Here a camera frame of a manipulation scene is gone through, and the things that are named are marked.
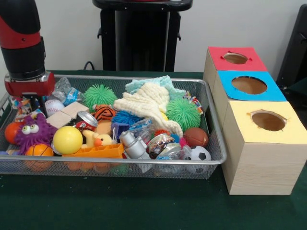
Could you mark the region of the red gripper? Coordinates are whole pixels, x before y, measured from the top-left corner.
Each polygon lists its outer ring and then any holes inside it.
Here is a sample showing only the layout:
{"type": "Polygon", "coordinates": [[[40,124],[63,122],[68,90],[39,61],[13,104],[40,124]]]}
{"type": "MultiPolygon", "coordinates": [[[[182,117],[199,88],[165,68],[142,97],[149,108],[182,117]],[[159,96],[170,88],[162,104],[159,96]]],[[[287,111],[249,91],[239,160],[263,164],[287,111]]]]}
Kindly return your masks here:
{"type": "Polygon", "coordinates": [[[39,108],[46,115],[44,96],[50,96],[55,88],[55,78],[52,72],[31,80],[13,80],[9,75],[4,78],[6,91],[11,96],[26,96],[30,100],[31,110],[35,110],[35,97],[37,95],[39,108]]]}

